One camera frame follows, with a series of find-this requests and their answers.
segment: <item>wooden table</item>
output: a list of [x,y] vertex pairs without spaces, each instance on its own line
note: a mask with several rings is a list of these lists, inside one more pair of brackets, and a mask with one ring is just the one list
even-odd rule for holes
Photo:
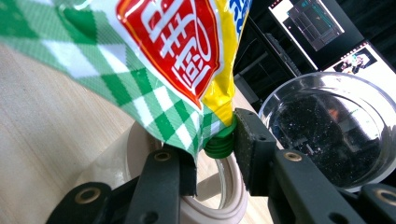
[[[134,120],[67,76],[0,46],[0,223],[44,223]],[[234,105],[252,110],[237,91]],[[271,223],[250,198],[241,223]]]

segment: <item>green and white checkered pattern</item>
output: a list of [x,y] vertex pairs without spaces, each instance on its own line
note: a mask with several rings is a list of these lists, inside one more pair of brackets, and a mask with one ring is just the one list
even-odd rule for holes
[[206,106],[183,102],[139,61],[109,18],[117,1],[0,0],[0,42],[66,73],[196,159],[224,124]]

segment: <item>green bottle cap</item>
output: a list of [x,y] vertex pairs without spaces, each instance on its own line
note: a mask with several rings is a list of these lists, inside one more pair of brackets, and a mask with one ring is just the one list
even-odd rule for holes
[[236,127],[236,118],[233,116],[233,123],[213,136],[204,148],[205,154],[212,159],[223,159],[233,152],[233,130]]

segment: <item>computer monitor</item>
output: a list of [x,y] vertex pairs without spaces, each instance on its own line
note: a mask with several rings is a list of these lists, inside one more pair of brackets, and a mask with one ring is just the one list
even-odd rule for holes
[[317,71],[364,39],[335,0],[275,0],[269,11]]
[[359,43],[323,71],[362,77],[382,89],[396,102],[395,70],[368,40]]

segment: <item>metal screw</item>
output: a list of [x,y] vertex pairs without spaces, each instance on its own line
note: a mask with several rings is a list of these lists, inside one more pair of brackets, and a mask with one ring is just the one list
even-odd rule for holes
[[101,190],[99,190],[99,188],[86,188],[76,195],[75,201],[79,204],[91,203],[99,198],[100,194]]
[[384,203],[396,206],[396,193],[387,189],[375,189],[375,196]]
[[155,154],[154,159],[156,161],[167,161],[171,159],[171,154],[169,154],[168,152],[159,152]]
[[283,156],[289,161],[301,161],[303,159],[303,157],[294,152],[286,152]]

